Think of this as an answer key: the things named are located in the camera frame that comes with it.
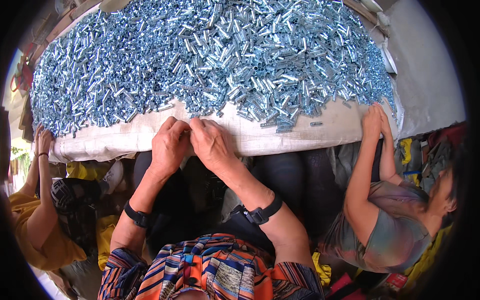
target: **yellow cloth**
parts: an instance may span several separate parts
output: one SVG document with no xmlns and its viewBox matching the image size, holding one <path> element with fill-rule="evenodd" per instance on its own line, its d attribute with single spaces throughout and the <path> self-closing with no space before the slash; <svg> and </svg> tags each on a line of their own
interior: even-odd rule
<svg viewBox="0 0 480 300">
<path fill-rule="evenodd" d="M 120 216 L 106 216 L 96 222 L 96 244 L 98 247 L 98 267 L 105 270 L 110 256 L 110 241 Z"/>
<path fill-rule="evenodd" d="M 317 271 L 318 276 L 320 277 L 320 282 L 322 287 L 327 287 L 330 284 L 330 279 L 332 278 L 332 268 L 327 265 L 318 264 L 318 259 L 320 258 L 320 253 L 314 252 L 312 255 L 313 264 L 315 265 L 315 270 Z"/>
<path fill-rule="evenodd" d="M 404 275 L 408 277 L 408 281 L 407 284 L 405 284 L 403 290 L 408 291 L 413 288 L 415 286 L 415 281 L 420 277 L 420 275 L 430 268 L 430 266 L 434 262 L 435 254 L 440 248 L 442 239 L 448 235 L 448 233 L 452 229 L 452 225 L 439 230 L 435 240 L 432 240 L 430 242 L 428 248 L 425 249 L 420 259 L 412 267 L 408 268 L 404 272 Z"/>
<path fill-rule="evenodd" d="M 15 237 L 29 264 L 40 270 L 52 271 L 73 261 L 87 259 L 82 248 L 61 231 L 58 222 L 43 244 L 41 252 L 35 250 L 27 238 L 27 220 L 40 205 L 40 200 L 19 192 L 10 195 L 9 200 L 12 212 L 20 214 L 15 223 Z"/>
<path fill-rule="evenodd" d="M 68 178 L 80 178 L 85 180 L 101 180 L 109 170 L 107 163 L 95 163 L 90 166 L 78 161 L 67 164 Z"/>
<path fill-rule="evenodd" d="M 402 160 L 402 165 L 408 164 L 412 160 L 412 155 L 410 154 L 411 145 L 412 139 L 403 139 L 400 141 L 400 146 L 403 147 L 405 152 L 405 157 Z"/>
</svg>

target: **elderly woman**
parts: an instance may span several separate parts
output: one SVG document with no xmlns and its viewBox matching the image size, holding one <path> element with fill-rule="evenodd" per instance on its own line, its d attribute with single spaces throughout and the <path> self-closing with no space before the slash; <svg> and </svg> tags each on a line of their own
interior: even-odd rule
<svg viewBox="0 0 480 300">
<path fill-rule="evenodd" d="M 380 181 L 372 182 L 372 166 L 380 133 Z M 396 174 L 393 138 L 387 115 L 375 103 L 363 118 L 363 139 L 343 210 L 319 243 L 322 253 L 364 270 L 395 273 L 412 266 L 457 208 L 459 171 L 440 173 L 430 194 Z"/>
</svg>

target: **yellow shirt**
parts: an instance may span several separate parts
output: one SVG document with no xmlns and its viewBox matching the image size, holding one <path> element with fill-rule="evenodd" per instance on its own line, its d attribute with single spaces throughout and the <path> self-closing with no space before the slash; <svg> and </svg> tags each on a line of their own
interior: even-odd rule
<svg viewBox="0 0 480 300">
<path fill-rule="evenodd" d="M 57 270 L 73 261 L 83 261 L 85 252 L 60 228 L 58 222 L 42 246 L 42 251 L 35 250 L 27 238 L 27 220 L 40 205 L 40 200 L 22 193 L 14 193 L 9 197 L 12 212 L 20 215 L 15 223 L 15 237 L 29 264 L 44 271 Z"/>
</svg>

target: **black strap buckle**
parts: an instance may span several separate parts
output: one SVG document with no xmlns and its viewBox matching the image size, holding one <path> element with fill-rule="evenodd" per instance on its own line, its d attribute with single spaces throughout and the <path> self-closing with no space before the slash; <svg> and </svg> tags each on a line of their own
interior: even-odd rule
<svg viewBox="0 0 480 300">
<path fill-rule="evenodd" d="M 132 219 L 133 223 L 138 227 L 147 228 L 152 220 L 150 214 L 134 211 L 130 206 L 130 200 L 125 203 L 123 209 L 125 210 L 127 216 Z"/>
<path fill-rule="evenodd" d="M 137 212 L 136 220 L 133 220 L 133 223 L 139 227 L 147 228 L 149 224 L 149 215 L 144 212 Z"/>
<path fill-rule="evenodd" d="M 261 208 L 256 208 L 251 212 L 245 211 L 245 216 L 251 223 L 255 223 L 257 225 L 268 222 L 268 217 L 264 217 L 264 210 Z"/>
</svg>

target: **woman's right hand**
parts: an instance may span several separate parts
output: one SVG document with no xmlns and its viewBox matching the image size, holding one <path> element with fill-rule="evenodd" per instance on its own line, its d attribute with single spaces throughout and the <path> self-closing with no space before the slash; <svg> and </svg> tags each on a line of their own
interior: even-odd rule
<svg viewBox="0 0 480 300">
<path fill-rule="evenodd" d="M 363 140 L 376 140 L 380 139 L 380 132 L 382 131 L 382 115 L 380 110 L 383 109 L 378 106 L 370 105 L 367 113 L 363 116 Z"/>
<path fill-rule="evenodd" d="M 52 142 L 52 133 L 50 130 L 45 129 L 40 134 L 38 138 L 38 151 L 40 153 L 49 153 L 50 152 L 50 144 Z"/>
<path fill-rule="evenodd" d="M 207 169 L 220 177 L 238 161 L 233 152 L 232 136 L 217 122 L 195 117 L 190 127 L 193 150 Z"/>
<path fill-rule="evenodd" d="M 35 143 L 35 156 L 38 156 L 38 138 L 40 136 L 40 133 L 42 132 L 42 130 L 44 129 L 42 123 L 39 123 L 37 126 L 36 126 L 36 130 L 35 130 L 35 138 L 34 138 L 34 143 Z"/>
<path fill-rule="evenodd" d="M 380 129 L 381 133 L 384 135 L 384 138 L 392 137 L 392 129 L 390 128 L 390 122 L 388 121 L 388 117 L 384 111 L 384 108 L 378 102 L 375 102 L 373 105 L 378 107 L 380 110 L 380 118 L 382 119 L 382 128 Z"/>
</svg>

